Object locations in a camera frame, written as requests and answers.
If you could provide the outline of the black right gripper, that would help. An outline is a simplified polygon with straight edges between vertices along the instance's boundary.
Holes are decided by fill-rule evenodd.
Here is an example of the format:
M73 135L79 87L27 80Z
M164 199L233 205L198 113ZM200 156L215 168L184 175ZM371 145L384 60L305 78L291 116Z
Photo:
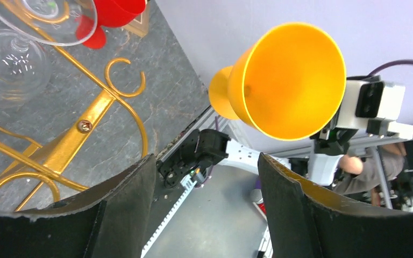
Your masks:
M333 128L328 123L316 134L310 136L314 141L314 153L329 156L345 155L350 147L350 140L358 132L353 128Z

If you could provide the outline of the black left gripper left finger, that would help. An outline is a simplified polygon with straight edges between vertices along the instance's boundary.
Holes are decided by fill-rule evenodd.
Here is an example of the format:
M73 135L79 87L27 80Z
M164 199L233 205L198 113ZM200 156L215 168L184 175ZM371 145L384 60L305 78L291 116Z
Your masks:
M140 257L155 180L150 154L44 209L0 211L0 257Z

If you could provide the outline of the orange wine glass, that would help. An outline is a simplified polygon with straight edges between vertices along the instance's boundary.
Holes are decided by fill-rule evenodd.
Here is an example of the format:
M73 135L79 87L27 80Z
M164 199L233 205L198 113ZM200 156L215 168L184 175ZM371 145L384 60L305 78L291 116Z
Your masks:
M293 22L272 28L234 65L218 71L208 95L220 116L276 140L297 141L327 125L345 89L337 43L319 27Z

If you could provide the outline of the red wine glass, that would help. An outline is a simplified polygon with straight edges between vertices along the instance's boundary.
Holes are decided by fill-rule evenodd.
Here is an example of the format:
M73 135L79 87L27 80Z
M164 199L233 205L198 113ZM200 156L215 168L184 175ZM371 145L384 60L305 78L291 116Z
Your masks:
M82 15L75 31L77 39L91 35L83 45L91 49L100 49L106 44L106 35L102 27L118 28L130 23L146 9L145 0L97 0L94 1L97 19Z

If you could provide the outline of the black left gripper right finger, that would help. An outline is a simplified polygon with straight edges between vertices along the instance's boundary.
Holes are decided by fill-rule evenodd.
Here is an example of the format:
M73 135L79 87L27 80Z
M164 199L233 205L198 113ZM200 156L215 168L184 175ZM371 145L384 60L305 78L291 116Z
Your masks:
M413 257L413 213L338 195L264 153L258 172L274 257Z

